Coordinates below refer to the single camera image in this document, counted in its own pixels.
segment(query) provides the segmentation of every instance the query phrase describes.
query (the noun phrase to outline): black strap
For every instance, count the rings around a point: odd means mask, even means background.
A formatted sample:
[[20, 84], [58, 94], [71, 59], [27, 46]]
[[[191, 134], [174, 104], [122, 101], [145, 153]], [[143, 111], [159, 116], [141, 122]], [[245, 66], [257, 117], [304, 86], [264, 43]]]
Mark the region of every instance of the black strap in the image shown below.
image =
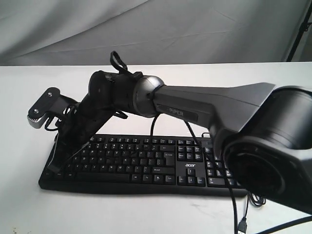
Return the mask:
[[114, 50], [111, 52], [110, 57], [111, 65], [119, 71], [120, 74], [131, 76], [132, 73], [128, 71], [127, 65], [121, 60], [119, 54]]

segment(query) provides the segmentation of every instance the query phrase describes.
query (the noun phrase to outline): table surface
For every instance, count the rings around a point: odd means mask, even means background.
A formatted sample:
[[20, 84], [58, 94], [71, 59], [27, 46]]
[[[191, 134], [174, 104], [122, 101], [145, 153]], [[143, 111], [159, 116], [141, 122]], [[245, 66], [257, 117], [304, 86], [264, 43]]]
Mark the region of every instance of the table surface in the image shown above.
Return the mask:
[[[38, 179], [55, 133], [28, 125], [28, 109], [48, 87], [81, 100], [91, 74], [114, 72], [109, 66], [0, 67], [1, 158], [0, 233], [2, 234], [209, 234], [233, 233], [230, 198], [185, 195], [83, 195], [45, 191]], [[231, 87], [255, 82], [312, 88], [312, 62], [130, 66], [131, 71], [161, 77], [167, 85]], [[99, 131], [148, 135], [151, 119], [116, 117]], [[205, 129], [194, 126], [199, 136]], [[155, 135], [190, 136], [185, 124], [161, 115]], [[245, 198], [237, 199], [238, 219]], [[307, 216], [268, 201], [248, 210], [247, 233]], [[279, 233], [311, 233], [312, 223]]]

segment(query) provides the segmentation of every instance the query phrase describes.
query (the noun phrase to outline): gray fabric backdrop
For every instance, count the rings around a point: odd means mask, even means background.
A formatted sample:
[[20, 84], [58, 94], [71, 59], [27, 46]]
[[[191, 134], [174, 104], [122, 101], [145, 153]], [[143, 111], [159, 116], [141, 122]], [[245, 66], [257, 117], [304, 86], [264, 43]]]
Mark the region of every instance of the gray fabric backdrop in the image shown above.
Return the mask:
[[309, 0], [0, 0], [0, 65], [283, 61]]

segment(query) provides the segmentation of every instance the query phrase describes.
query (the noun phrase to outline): black keyboard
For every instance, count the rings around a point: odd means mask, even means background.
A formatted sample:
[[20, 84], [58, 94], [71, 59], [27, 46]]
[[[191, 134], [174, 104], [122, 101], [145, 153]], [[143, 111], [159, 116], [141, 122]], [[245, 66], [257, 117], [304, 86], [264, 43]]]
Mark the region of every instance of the black keyboard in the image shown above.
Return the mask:
[[[198, 138], [213, 154], [210, 138]], [[219, 167], [224, 167], [215, 157]], [[247, 191], [226, 176], [235, 196]], [[181, 194], [230, 196], [224, 178], [191, 137], [95, 135], [55, 174], [46, 167], [43, 189], [89, 194]]]

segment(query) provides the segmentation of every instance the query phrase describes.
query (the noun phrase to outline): acer logo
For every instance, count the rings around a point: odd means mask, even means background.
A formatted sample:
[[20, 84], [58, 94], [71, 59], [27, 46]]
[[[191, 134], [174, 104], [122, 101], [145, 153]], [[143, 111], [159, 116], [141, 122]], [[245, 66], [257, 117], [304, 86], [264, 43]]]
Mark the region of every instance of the acer logo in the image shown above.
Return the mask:
[[194, 167], [196, 164], [185, 164], [186, 167]]
[[175, 114], [175, 115], [178, 115], [178, 116], [183, 116], [183, 112], [182, 112], [182, 111], [179, 111], [179, 110], [177, 110], [177, 109], [169, 108], [169, 111], [170, 111], [172, 114]]

